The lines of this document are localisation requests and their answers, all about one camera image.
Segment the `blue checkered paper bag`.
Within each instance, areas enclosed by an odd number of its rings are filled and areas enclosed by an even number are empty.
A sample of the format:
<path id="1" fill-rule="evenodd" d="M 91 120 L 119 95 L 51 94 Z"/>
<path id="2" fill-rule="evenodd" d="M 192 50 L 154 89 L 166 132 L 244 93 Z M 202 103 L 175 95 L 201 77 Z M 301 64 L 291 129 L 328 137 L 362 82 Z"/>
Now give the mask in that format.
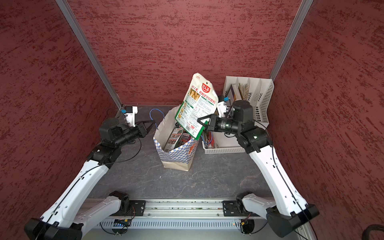
<path id="1" fill-rule="evenodd" d="M 177 123 L 175 116 L 178 109 L 175 107 L 168 111 L 158 125 L 153 140 L 165 168 L 187 172 L 199 142 Z"/>

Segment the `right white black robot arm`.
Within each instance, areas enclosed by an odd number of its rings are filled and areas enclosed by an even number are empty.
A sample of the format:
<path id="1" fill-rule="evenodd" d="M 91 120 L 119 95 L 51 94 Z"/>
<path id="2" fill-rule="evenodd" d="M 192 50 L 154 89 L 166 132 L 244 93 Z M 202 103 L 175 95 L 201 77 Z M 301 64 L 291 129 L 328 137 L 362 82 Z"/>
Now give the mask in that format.
<path id="1" fill-rule="evenodd" d="M 270 201 L 249 193 L 240 197 L 241 206 L 247 212 L 264 218 L 274 233 L 283 238 L 309 223 L 320 212 L 295 188 L 280 163 L 272 138 L 265 129 L 255 125 L 251 104 L 235 101 L 233 107 L 231 118 L 210 114 L 199 117 L 197 122 L 208 131 L 233 134 L 258 166 L 274 199 Z"/>

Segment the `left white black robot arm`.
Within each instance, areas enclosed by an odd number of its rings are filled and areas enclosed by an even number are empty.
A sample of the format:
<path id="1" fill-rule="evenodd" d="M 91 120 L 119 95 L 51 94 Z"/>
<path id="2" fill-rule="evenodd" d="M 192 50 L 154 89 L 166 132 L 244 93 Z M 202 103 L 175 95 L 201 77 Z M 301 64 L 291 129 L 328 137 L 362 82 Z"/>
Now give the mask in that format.
<path id="1" fill-rule="evenodd" d="M 84 213 L 79 210 L 99 180 L 117 164 L 122 147 L 144 138 L 154 120 L 133 126 L 119 119 L 106 119 L 99 128 L 101 142 L 88 155 L 82 169 L 55 203 L 38 219 L 31 218 L 24 231 L 30 240 L 81 240 L 107 217 L 130 209 L 128 194 L 114 191 L 101 203 Z"/>

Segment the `white green condiment packet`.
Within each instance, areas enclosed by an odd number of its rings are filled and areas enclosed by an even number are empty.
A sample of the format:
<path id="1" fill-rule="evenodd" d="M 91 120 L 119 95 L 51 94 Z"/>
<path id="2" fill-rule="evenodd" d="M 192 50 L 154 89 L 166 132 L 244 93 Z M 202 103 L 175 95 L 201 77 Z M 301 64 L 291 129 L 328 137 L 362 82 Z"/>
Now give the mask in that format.
<path id="1" fill-rule="evenodd" d="M 218 102 L 219 98 L 212 83 L 201 74 L 195 73 L 175 120 L 193 139 L 198 140 L 205 128 L 198 123 L 198 118 L 214 114 Z"/>

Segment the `orange red condiment packet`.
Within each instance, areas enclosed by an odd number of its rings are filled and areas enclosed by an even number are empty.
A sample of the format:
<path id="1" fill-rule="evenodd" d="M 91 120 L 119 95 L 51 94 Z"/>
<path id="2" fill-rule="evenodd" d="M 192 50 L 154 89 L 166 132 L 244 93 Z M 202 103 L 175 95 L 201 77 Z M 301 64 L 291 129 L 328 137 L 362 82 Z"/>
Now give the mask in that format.
<path id="1" fill-rule="evenodd" d="M 191 135 L 182 127 L 174 128 L 164 147 L 164 152 L 170 152 L 184 145 L 191 139 Z"/>

